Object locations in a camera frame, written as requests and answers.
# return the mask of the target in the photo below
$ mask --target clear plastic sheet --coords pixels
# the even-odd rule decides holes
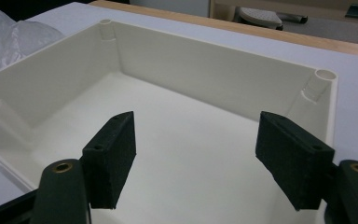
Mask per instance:
[[[61,38],[62,33],[46,24],[15,22],[0,11],[0,69]]]

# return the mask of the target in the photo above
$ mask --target white surface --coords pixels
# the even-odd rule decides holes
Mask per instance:
[[[106,18],[193,36],[232,48],[336,72],[340,75],[335,137],[336,161],[358,160],[358,56],[76,3],[41,14],[31,21],[42,21],[69,35]]]

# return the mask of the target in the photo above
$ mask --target plastic box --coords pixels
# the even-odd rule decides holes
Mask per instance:
[[[255,157],[257,120],[287,116],[331,145],[336,97],[332,72],[105,20],[0,71],[0,164],[37,188],[134,111],[138,155],[94,223],[316,223]]]

